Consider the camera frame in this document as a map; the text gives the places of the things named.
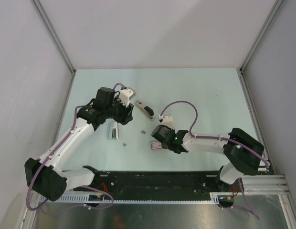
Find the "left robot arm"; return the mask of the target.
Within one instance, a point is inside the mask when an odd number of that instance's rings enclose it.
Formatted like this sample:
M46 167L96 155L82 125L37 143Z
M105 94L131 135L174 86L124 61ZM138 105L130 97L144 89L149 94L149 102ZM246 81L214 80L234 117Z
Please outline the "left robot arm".
M88 104L75 108L74 120L66 133L38 159L29 158L24 167L29 192L35 191L47 200L58 200L65 191L81 186L97 190L101 179L96 170L83 166L78 170L65 171L64 166L80 144L93 134L106 120L126 125L132 121L136 92L130 87L119 91L101 87Z

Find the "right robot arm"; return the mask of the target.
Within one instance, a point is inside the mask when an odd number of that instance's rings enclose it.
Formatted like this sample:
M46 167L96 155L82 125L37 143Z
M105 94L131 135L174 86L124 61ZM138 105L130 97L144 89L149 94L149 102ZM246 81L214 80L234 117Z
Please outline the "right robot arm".
M224 155L228 164L221 167L215 185L220 191L227 191L242 176L255 176L262 157L264 146L240 128L233 128L224 135L193 135L187 130L158 125L151 136L161 143L162 148L176 154L189 152L210 152Z

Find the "black and cream stapler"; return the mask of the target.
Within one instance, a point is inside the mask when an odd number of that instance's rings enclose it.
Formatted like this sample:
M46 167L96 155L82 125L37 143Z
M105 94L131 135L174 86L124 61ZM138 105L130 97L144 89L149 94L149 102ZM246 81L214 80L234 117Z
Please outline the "black and cream stapler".
M140 112L150 121L155 120L154 111L152 108L150 108L148 105L146 105L144 102L137 100L136 101L136 107L140 110Z

